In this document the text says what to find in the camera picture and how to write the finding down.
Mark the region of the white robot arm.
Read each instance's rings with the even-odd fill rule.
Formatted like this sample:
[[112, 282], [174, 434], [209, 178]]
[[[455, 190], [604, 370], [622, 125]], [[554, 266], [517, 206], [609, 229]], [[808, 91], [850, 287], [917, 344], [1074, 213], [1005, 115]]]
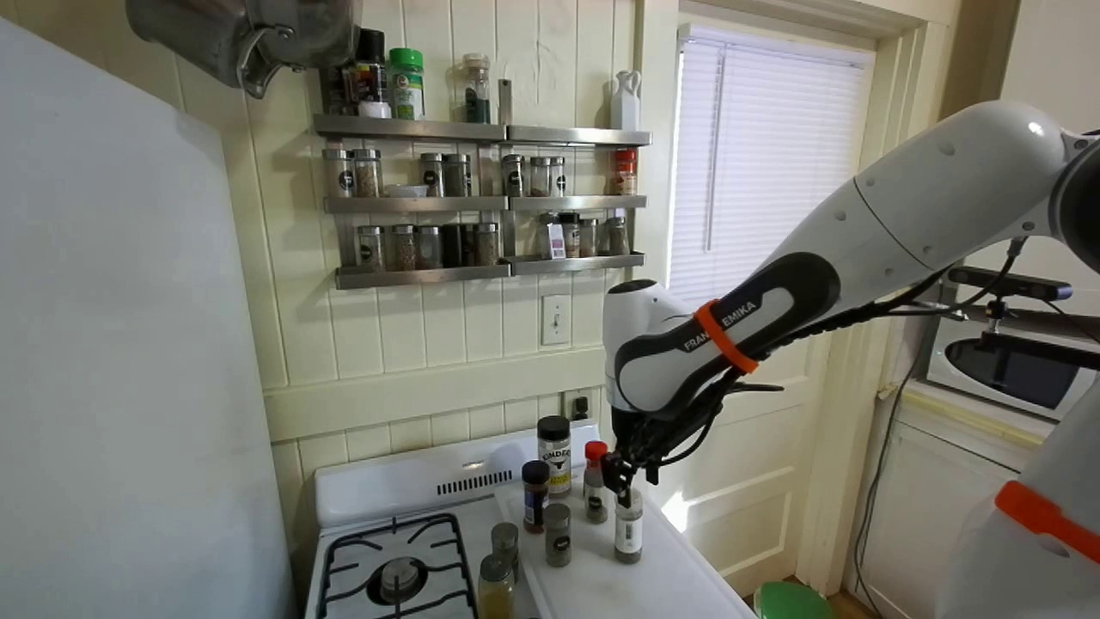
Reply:
[[712, 304], [678, 304], [649, 279], [611, 287], [601, 344], [614, 449], [604, 484], [626, 492], [685, 457], [774, 351], [883, 316], [997, 241], [1041, 234], [1094, 261], [1097, 154], [1097, 135], [1028, 104], [986, 99], [843, 182]]

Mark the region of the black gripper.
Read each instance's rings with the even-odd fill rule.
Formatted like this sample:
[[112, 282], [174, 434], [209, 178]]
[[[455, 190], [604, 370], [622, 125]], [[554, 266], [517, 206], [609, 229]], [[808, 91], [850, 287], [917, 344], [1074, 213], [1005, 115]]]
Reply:
[[662, 416], [662, 413], [611, 413], [614, 431], [614, 454], [601, 457], [601, 484], [611, 495], [634, 488], [641, 469], [662, 469], [674, 449], [695, 434], [687, 416]]

